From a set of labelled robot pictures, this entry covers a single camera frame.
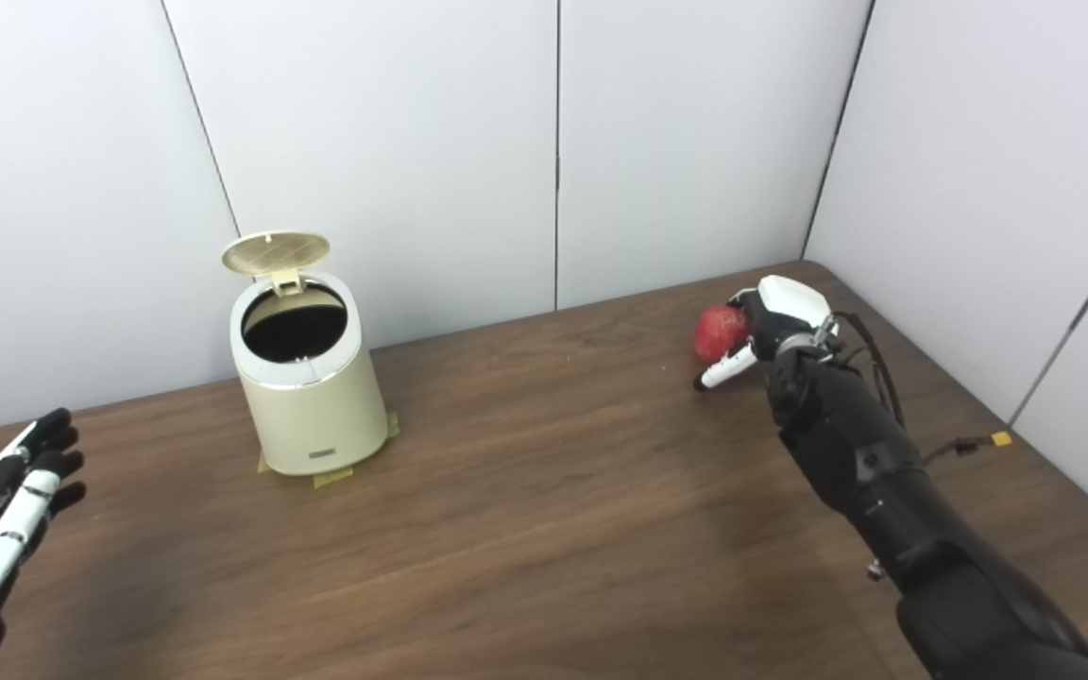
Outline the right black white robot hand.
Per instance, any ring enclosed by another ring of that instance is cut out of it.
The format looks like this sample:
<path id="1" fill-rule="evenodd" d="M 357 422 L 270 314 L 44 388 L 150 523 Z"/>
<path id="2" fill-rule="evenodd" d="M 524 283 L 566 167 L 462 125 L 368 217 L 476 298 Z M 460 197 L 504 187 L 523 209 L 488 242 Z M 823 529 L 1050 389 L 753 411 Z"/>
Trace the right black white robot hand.
<path id="1" fill-rule="evenodd" d="M 692 382 L 695 391 L 721 386 L 746 373 L 752 366 L 772 363 L 791 349 L 834 351 L 837 317 L 820 292 L 798 280 L 778 275 L 761 277 L 756 287 L 738 290 L 728 306 L 743 313 L 747 335 L 695 376 Z"/>

